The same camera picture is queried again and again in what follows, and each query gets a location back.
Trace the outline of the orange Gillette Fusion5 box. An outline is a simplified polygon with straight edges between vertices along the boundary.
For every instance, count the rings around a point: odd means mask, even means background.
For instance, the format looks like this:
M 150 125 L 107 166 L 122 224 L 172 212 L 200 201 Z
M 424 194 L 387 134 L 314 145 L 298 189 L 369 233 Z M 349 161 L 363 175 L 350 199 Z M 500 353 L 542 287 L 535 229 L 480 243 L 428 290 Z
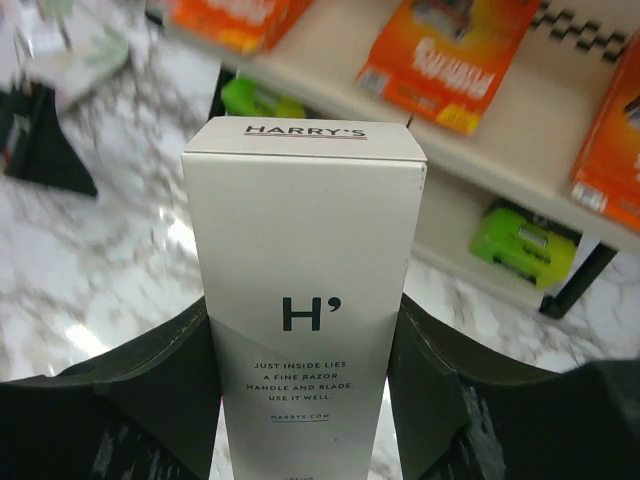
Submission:
M 639 147 L 639 35 L 634 34 L 572 167 L 572 198 L 637 231 Z

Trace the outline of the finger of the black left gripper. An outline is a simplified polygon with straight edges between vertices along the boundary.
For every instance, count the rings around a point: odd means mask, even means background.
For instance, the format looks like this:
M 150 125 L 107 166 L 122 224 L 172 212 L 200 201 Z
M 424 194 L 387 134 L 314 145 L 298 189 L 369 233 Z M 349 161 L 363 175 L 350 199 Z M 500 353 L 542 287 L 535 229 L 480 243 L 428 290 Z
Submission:
M 64 135 L 55 91 L 28 82 L 1 92 L 1 173 L 95 198 L 93 177 Z

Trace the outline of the black green razor box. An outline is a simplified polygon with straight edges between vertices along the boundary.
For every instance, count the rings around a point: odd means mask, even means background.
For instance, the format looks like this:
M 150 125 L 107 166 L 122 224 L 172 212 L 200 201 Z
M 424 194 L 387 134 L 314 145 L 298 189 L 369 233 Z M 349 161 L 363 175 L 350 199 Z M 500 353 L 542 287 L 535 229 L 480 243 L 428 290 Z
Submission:
M 221 90 L 226 112 L 233 116 L 298 118 L 307 117 L 302 103 L 265 88 L 246 77 L 237 77 Z
M 567 278 L 581 239 L 582 234 L 569 227 L 496 198 L 479 223 L 469 251 L 546 290 Z

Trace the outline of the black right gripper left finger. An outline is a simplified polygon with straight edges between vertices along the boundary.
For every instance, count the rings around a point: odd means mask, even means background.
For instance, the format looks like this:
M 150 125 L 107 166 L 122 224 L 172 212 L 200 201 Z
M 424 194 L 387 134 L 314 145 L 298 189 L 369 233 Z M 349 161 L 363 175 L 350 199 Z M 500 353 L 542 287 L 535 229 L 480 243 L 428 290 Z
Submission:
M 1 385 L 4 479 L 206 479 L 221 386 L 198 300 L 55 376 Z

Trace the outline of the white black small box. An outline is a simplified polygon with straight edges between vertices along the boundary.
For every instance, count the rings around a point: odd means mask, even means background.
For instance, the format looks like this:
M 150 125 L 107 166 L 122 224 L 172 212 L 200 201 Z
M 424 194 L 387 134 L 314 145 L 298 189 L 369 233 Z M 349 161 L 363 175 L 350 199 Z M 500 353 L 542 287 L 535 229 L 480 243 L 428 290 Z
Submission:
M 401 123 L 220 116 L 182 153 L 238 479 L 364 479 L 427 173 Z

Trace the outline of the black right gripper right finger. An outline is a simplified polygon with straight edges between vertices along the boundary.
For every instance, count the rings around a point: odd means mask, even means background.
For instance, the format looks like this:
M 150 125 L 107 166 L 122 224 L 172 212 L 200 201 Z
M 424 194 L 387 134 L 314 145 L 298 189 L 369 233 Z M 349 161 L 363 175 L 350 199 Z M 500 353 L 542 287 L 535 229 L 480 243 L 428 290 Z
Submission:
M 407 479 L 635 479 L 639 364 L 564 373 L 472 340 L 401 302 L 388 382 Z

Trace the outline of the beige black three-tier shelf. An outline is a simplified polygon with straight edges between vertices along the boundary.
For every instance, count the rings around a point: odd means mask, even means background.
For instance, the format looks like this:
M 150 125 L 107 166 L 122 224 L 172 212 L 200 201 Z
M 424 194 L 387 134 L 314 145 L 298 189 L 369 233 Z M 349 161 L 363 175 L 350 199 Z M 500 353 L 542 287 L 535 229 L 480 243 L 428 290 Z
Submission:
M 395 9 L 393 1 L 317 1 L 274 49 L 253 56 L 174 25 L 166 30 L 216 56 L 225 69 L 240 70 L 325 114 L 407 125 L 435 171 L 415 241 L 417 257 L 508 301 L 552 318 L 564 316 L 618 251 L 639 249 L 635 233 L 573 202 L 568 182 L 614 64 L 638 27 L 638 5 L 542 3 L 470 136 L 414 118 L 356 86 L 357 70 Z M 598 239 L 558 294 L 542 294 L 468 252 L 492 196 Z

